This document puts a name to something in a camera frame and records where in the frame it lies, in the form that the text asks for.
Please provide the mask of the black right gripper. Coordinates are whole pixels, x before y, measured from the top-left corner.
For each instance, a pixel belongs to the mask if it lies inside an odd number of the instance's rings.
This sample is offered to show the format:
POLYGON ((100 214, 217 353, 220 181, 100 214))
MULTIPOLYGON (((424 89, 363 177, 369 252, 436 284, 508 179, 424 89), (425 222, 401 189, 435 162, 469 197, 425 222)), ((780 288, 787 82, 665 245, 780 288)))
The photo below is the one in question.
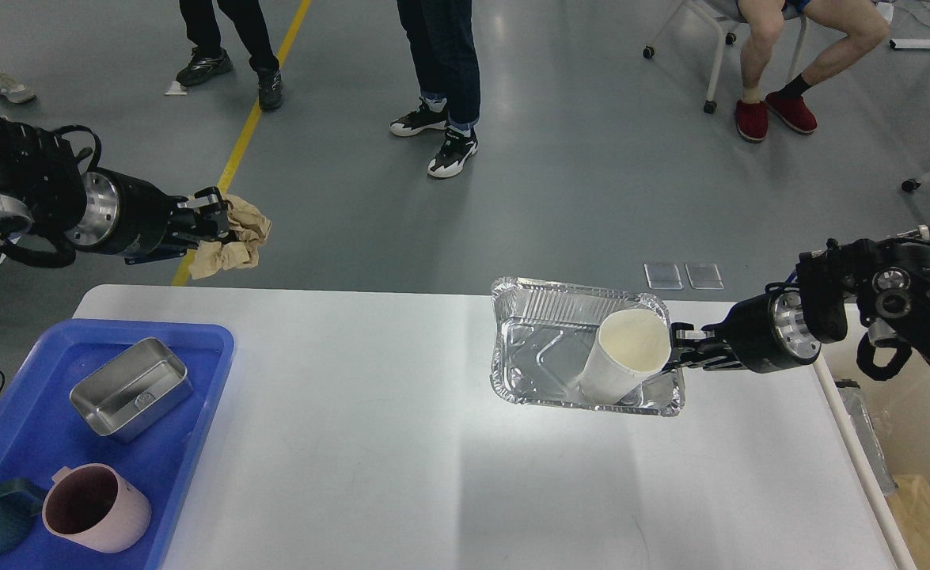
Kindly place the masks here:
POLYGON ((690 322, 670 325, 674 355, 663 372, 682 368, 703 371, 772 373, 808 366, 822 343, 809 331, 798 291, 772 291, 735 304, 722 322, 697 328, 690 322), (730 354, 703 353, 732 352, 730 354))

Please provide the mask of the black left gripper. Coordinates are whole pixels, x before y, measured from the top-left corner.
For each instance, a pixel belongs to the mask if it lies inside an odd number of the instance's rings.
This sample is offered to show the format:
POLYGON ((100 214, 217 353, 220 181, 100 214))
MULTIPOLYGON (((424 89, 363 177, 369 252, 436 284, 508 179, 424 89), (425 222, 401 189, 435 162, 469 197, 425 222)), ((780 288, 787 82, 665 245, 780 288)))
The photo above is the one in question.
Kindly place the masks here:
POLYGON ((183 257, 202 242, 230 243, 236 231, 198 235, 186 226, 229 226, 229 206, 216 185, 189 197, 171 196, 139 178, 109 169, 82 173, 85 208, 64 237, 77 250, 149 262, 183 257))

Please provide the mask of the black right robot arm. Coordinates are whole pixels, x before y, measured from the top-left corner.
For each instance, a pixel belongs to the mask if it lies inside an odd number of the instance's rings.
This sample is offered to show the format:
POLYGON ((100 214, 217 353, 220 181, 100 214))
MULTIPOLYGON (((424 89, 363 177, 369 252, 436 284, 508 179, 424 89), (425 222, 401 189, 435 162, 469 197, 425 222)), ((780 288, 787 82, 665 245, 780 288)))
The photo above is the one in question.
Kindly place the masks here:
POLYGON ((665 371, 772 373, 813 364, 823 346, 848 333, 845 304, 854 302, 865 336, 856 364, 889 380, 917 352, 930 366, 930 225, 883 239, 840 243, 800 253, 789 278, 734 304, 721 322, 670 326, 665 371))

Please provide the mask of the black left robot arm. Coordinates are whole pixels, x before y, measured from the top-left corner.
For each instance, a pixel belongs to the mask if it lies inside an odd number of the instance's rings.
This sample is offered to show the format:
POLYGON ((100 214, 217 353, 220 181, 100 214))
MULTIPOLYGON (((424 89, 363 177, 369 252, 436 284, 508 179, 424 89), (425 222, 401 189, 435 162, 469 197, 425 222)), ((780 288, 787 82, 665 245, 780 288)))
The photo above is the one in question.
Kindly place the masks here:
POLYGON ((165 194, 100 167, 100 140, 74 151, 75 132, 85 127, 49 131, 0 116, 0 260, 60 269, 96 253, 143 264, 237 241, 218 188, 165 194))

